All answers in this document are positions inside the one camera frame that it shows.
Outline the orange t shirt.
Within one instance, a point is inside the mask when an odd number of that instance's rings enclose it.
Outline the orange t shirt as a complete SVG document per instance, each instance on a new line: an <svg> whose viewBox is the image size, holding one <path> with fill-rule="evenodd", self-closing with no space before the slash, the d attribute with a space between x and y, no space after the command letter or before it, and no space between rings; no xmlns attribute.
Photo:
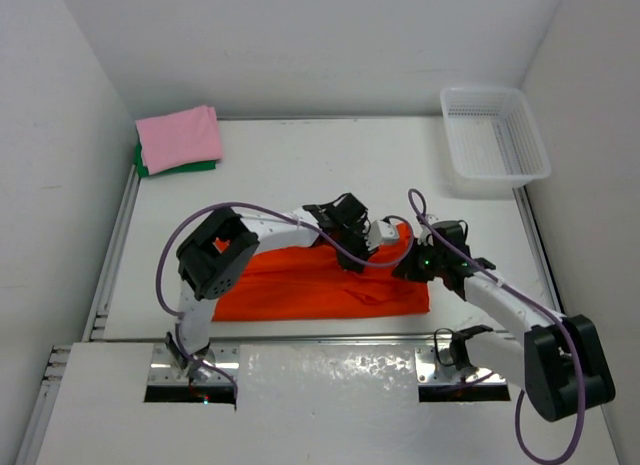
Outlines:
<svg viewBox="0 0 640 465"><path fill-rule="evenodd" d="M425 314L428 288L390 268L342 269L329 245L274 250L253 258L221 297L214 322L369 319Z"/></svg>

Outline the pink t shirt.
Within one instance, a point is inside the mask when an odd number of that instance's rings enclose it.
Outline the pink t shirt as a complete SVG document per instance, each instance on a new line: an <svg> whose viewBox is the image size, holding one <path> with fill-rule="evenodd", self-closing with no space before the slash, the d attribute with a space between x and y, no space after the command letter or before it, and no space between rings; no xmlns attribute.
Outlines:
<svg viewBox="0 0 640 465"><path fill-rule="evenodd" d="M134 165L138 176L213 170L223 158L214 107L192 109L135 122L138 143Z"/></svg>

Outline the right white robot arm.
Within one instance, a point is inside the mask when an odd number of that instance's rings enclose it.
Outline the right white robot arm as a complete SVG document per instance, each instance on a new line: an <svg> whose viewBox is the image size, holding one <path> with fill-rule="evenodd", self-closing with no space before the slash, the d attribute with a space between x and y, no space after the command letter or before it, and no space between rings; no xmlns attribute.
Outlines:
<svg viewBox="0 0 640 465"><path fill-rule="evenodd" d="M509 333L475 325L452 333L437 356L459 373L487 368L520 386L549 422L611 402L616 389L595 324L533 302L504 280L496 266L471 258L461 221L426 225L393 275L423 283L439 279L461 300L487 313Z"/></svg>

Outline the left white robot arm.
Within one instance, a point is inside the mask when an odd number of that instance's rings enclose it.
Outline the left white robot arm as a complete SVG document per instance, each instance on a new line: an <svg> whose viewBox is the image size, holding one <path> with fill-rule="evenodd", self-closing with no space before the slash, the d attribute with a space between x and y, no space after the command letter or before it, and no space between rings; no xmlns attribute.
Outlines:
<svg viewBox="0 0 640 465"><path fill-rule="evenodd" d="M338 244L339 266L361 272L392 230L371 222L367 208L350 193L287 213L251 206L247 214L240 207L215 207L177 249L180 298L166 346L182 371L208 353L209 321L217 301L237 285L253 257L332 239Z"/></svg>

